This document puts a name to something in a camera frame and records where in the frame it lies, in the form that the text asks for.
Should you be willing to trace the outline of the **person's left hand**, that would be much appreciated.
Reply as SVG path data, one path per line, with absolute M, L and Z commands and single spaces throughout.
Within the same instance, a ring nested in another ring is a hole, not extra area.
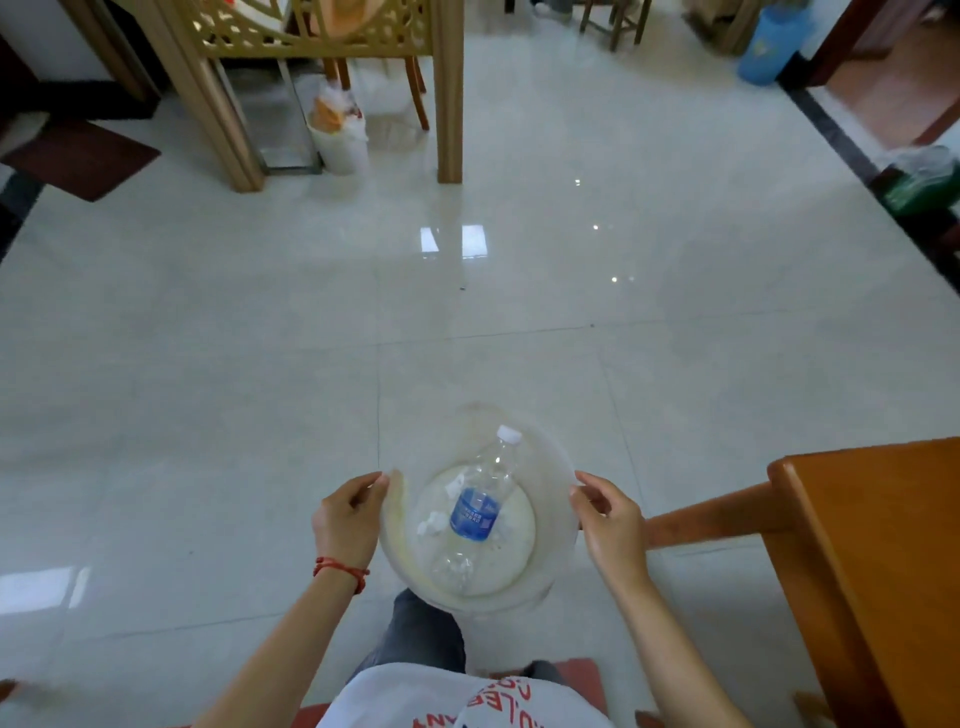
M 381 513 L 358 512 L 360 478 L 389 478 L 389 475 L 373 471 L 347 480 L 321 501 L 311 517 L 311 526 L 318 559 L 366 571 L 378 547 Z

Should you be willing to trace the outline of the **person's right hand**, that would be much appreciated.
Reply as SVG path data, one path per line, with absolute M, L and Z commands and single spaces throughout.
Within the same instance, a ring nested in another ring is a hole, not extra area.
M 577 484 L 601 490 L 609 500 L 609 514 L 578 519 L 587 551 L 617 601 L 649 592 L 652 580 L 646 564 L 645 520 L 642 510 L 617 485 L 582 470 L 574 472 Z

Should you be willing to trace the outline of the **clear plastic waste bin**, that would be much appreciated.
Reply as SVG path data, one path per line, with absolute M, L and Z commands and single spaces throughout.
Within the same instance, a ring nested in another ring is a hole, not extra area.
M 492 443 L 500 426 L 523 435 L 516 486 L 487 540 L 456 536 L 451 528 L 420 538 L 416 527 L 431 511 L 450 516 L 445 485 Z M 427 603 L 460 617 L 491 617 L 542 602 L 570 564 L 578 520 L 568 503 L 573 468 L 563 448 L 530 418 L 471 402 L 433 420 L 414 419 L 396 453 L 381 513 L 380 546 L 396 575 Z M 441 550 L 476 554 L 468 594 L 437 588 L 429 567 Z

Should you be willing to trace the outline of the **person's right forearm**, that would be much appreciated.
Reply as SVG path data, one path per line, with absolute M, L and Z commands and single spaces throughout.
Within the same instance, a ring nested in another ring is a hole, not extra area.
M 652 580 L 605 577 L 628 626 L 663 728 L 753 728 Z

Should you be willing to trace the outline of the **person's left forearm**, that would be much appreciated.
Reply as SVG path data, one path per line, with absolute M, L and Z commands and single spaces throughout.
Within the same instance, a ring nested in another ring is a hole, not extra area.
M 369 573 L 319 559 L 303 594 L 191 728 L 291 728 Z

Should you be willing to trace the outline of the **blue label plastic bottle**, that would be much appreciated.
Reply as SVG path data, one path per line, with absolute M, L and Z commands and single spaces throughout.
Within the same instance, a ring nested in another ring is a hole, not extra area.
M 462 489 L 449 517 L 453 533 L 482 543 L 517 487 L 522 432 L 500 425 L 494 440 L 481 449 L 463 473 Z

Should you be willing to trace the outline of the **crushed clear plastic bottle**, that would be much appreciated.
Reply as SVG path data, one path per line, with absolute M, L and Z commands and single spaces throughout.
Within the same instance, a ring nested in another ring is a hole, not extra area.
M 429 566 L 429 578 L 438 589 L 465 596 L 474 583 L 476 560 L 476 554 L 466 549 L 442 549 Z

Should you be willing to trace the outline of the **orange wooden table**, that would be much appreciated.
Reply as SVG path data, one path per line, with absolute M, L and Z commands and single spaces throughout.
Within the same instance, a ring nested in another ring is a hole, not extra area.
M 837 728 L 960 728 L 960 437 L 783 457 L 764 540 Z

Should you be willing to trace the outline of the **white bin with bag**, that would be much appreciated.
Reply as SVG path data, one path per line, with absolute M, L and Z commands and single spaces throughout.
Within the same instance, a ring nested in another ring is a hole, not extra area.
M 306 113 L 307 128 L 323 168 L 332 175 L 354 176 L 369 169 L 366 117 L 354 93 L 338 80 L 318 78 Z

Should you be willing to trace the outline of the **wooden lattice screen partition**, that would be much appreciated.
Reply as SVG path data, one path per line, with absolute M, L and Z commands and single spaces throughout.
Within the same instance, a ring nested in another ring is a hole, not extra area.
M 437 136 L 437 180 L 442 185 L 462 183 L 464 0 L 425 0 L 420 31 L 425 39 L 419 47 L 372 53 L 311 36 L 299 0 L 57 0 L 110 76 L 136 102 L 147 104 L 157 96 L 157 88 L 107 11 L 108 2 L 129 13 L 145 35 L 233 190 L 260 191 L 267 167 L 232 97 L 224 60 L 276 62 L 293 101 L 299 103 L 290 60 L 431 59 L 436 121 L 429 129 Z

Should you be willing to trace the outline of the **wooden chair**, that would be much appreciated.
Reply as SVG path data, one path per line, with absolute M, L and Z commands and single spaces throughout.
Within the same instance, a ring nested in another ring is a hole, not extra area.
M 300 15 L 311 37 L 332 43 L 373 50 L 414 49 L 420 47 L 426 36 L 422 27 L 426 0 L 298 0 Z M 414 109 L 424 132 L 429 132 L 429 121 L 423 96 L 426 84 L 419 60 L 415 55 L 403 57 Z M 349 95 L 352 89 L 350 71 L 345 57 L 323 57 L 320 60 L 327 85 Z M 315 102 L 313 121 L 325 131 L 339 131 L 341 121 L 334 122 L 333 110 L 326 110 L 326 102 Z

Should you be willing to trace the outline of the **dark red doormat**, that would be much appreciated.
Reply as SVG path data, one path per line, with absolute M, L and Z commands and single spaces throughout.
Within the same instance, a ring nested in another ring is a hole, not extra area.
M 54 118 L 0 164 L 95 203 L 138 175 L 161 151 L 88 120 Z

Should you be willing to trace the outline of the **green bin with bag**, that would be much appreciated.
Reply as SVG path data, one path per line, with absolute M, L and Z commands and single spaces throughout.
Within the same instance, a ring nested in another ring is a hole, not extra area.
M 894 149 L 883 173 L 892 176 L 879 200 L 894 216 L 949 210 L 960 203 L 960 154 L 949 147 Z

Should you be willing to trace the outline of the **wooden stool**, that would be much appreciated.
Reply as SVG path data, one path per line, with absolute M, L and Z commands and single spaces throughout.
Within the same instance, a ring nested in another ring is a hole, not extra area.
M 616 53 L 624 32 L 633 32 L 633 45 L 640 45 L 654 0 L 583 0 L 579 34 L 593 28 L 607 37 L 607 48 Z M 606 24 L 592 19 L 594 6 L 609 6 Z

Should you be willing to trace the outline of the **blue plastic bin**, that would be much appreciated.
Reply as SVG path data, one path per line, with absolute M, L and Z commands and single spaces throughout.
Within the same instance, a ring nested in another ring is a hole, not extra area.
M 802 48 L 812 28 L 813 20 L 806 4 L 764 6 L 736 67 L 738 78 L 756 87 L 773 85 Z

